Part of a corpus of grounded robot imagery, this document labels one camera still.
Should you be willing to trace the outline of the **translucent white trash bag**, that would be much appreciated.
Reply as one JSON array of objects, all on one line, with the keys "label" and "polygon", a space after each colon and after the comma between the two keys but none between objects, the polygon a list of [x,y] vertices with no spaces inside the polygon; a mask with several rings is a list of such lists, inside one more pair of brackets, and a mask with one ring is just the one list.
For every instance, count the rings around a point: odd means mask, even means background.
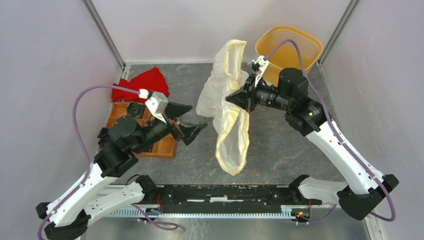
[{"label": "translucent white trash bag", "polygon": [[249,76],[242,70],[246,44],[244,40],[232,39],[218,51],[196,106],[199,116],[212,118],[218,134],[215,157],[220,167],[232,176],[245,167],[250,144],[249,113],[226,101],[226,97],[238,91]]}]

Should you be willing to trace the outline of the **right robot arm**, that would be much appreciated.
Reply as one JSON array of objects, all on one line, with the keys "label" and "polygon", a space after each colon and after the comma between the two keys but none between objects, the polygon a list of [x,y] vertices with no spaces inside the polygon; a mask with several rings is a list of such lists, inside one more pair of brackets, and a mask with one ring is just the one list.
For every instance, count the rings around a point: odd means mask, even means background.
[{"label": "right robot arm", "polygon": [[355,220],[374,214],[399,184],[393,174],[374,168],[344,138],[324,106],[308,95],[309,81],[297,68],[279,73],[277,86],[267,85],[251,73],[245,84],[225,100],[247,112],[262,105],[284,111],[288,124],[317,146],[343,175],[344,181],[318,180],[302,174],[289,187],[289,199],[295,204],[319,200],[340,206]]}]

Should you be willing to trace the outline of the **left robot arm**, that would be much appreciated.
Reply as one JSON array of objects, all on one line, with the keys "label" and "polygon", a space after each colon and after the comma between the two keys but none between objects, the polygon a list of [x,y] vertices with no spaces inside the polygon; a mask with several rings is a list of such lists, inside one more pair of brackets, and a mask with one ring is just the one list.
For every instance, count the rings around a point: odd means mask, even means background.
[{"label": "left robot arm", "polygon": [[183,122],[180,117],[192,109],[190,105],[170,102],[164,109],[164,120],[154,118],[139,124],[132,116],[118,118],[108,128],[109,136],[94,156],[88,170],[61,197],[42,202],[36,211],[43,220],[38,231],[41,240],[75,240],[100,218],[131,204],[153,203],[158,195],[156,185],[147,175],[122,189],[97,198],[99,191],[115,182],[137,162],[137,154],[151,150],[155,143],[170,135],[189,145],[207,122]]}]

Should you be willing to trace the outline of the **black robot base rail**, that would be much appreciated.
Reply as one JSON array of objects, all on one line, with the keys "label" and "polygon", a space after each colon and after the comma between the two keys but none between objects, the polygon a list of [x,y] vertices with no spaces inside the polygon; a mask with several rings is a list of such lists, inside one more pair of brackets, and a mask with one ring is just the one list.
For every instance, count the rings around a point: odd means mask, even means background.
[{"label": "black robot base rail", "polygon": [[321,205],[287,185],[158,185],[142,205],[155,205],[164,214],[276,214],[282,206]]}]

